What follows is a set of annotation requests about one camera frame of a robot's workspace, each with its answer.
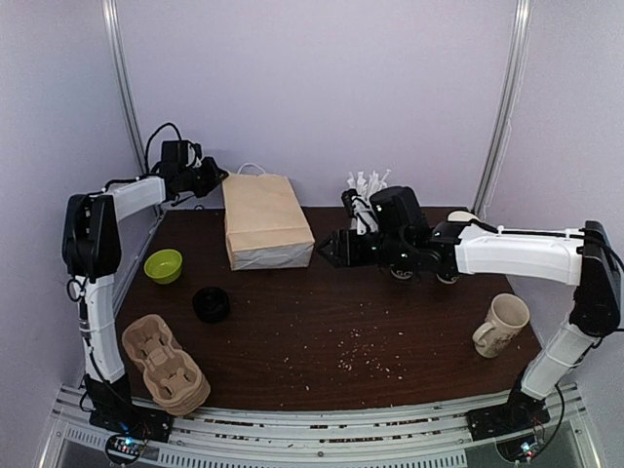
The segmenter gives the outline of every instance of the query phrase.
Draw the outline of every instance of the white mug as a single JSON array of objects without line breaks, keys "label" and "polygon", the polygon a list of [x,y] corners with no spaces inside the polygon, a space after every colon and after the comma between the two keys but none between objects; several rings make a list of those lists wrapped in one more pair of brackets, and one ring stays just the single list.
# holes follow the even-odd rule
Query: white mug
[{"label": "white mug", "polygon": [[472,335],[475,349],[484,358],[495,358],[528,323],[530,313],[522,299],[513,294],[495,297],[486,322]]}]

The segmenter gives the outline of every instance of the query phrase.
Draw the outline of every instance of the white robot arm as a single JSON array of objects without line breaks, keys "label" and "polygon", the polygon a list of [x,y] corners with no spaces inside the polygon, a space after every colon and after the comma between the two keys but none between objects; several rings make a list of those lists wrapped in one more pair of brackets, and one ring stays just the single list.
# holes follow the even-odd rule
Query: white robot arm
[{"label": "white robot arm", "polygon": [[389,187],[370,197],[378,232],[334,231],[318,248],[334,266],[377,264],[391,271],[433,272],[444,283],[459,275],[497,273],[576,286],[575,305],[547,346],[526,367],[498,410],[468,413],[474,439],[531,427],[544,399],[585,354],[620,324],[621,262],[595,221],[583,229],[508,230],[473,215],[430,227],[413,191]]},{"label": "white robot arm", "polygon": [[149,175],[111,180],[100,192],[69,198],[62,257],[71,275],[67,292],[78,303],[93,425],[139,438],[147,430],[151,440],[159,441],[168,439],[171,426],[163,411],[132,404],[112,301],[114,275],[121,261],[118,223],[146,208],[175,203],[183,192],[206,196],[226,177],[213,158],[202,157],[199,144],[164,141],[161,161]]}]

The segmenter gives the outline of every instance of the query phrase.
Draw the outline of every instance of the green bowl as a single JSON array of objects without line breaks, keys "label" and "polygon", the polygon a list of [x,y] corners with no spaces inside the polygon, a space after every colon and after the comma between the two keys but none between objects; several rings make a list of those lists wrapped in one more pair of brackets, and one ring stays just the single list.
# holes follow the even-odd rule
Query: green bowl
[{"label": "green bowl", "polygon": [[153,253],[145,261],[143,271],[154,283],[168,285],[182,272],[182,254],[173,249]]}]

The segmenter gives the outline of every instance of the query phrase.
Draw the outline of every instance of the light purple wall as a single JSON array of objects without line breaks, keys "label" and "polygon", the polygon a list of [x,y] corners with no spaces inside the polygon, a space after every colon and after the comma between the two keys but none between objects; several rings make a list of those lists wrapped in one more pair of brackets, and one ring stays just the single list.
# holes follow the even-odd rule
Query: light purple wall
[{"label": "light purple wall", "polygon": [[[529,228],[600,220],[624,254],[624,3],[536,2],[526,74],[487,219]],[[571,307],[572,290],[512,279],[547,340]],[[573,376],[604,443],[624,466],[624,341],[616,335]]]},{"label": "light purple wall", "polygon": [[[137,171],[99,2],[0,5],[0,466],[32,466],[62,382],[82,368],[60,258],[64,209]],[[122,226],[127,252],[150,213]]]},{"label": "light purple wall", "polygon": [[145,137],[173,120],[226,169],[289,176],[304,205],[388,167],[424,204],[472,204],[514,0],[119,3]]}]

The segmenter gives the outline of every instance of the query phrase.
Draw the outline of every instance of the wooden tabletop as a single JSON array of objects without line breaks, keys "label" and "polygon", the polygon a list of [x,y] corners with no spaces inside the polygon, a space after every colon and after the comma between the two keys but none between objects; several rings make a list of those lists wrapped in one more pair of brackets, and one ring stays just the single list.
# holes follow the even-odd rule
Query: wooden tabletop
[{"label": "wooden tabletop", "polygon": [[[433,224],[449,210],[425,212]],[[343,209],[304,212],[317,243],[348,225]],[[496,359],[473,348],[489,303],[511,291],[503,276],[401,282],[376,267],[334,269],[316,253],[305,269],[232,272],[223,211],[169,212],[147,254],[161,249],[182,253],[182,275],[158,286],[139,270],[118,333],[146,314],[162,316],[212,385],[206,406],[351,410],[470,397],[509,389],[539,351],[530,327]],[[193,312],[193,294],[206,286],[230,297],[231,314],[216,325]],[[133,394],[149,398],[122,355]]]}]

